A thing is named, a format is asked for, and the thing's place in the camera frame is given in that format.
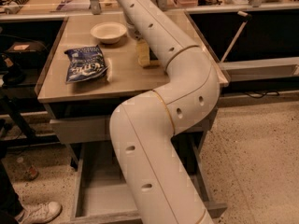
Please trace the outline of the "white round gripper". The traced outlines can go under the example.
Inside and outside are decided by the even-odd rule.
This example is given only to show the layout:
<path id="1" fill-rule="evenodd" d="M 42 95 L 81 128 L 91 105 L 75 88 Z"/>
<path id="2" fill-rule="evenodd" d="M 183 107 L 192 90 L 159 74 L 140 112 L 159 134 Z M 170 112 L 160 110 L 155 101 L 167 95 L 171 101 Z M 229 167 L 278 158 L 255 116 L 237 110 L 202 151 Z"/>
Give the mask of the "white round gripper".
<path id="1" fill-rule="evenodd" d="M 126 26 L 128 29 L 129 36 L 134 39 L 138 40 L 136 44 L 136 53 L 138 62 L 142 67 L 150 66 L 150 47 L 147 42 L 142 39 L 142 34 L 136 29 L 134 23 L 130 20 L 127 14 L 124 14 L 124 18 L 126 21 Z"/>

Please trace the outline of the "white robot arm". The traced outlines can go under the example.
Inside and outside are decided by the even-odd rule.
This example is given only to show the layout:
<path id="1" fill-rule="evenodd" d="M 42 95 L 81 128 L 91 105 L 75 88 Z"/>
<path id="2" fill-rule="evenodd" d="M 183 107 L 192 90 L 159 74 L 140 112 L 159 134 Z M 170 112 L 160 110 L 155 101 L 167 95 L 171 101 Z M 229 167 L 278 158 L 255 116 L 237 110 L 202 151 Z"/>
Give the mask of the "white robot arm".
<path id="1" fill-rule="evenodd" d="M 203 120 L 220 95 L 200 46 L 150 0 L 117 0 L 169 76 L 120 104 L 110 136 L 143 224 L 213 224 L 171 139 Z"/>

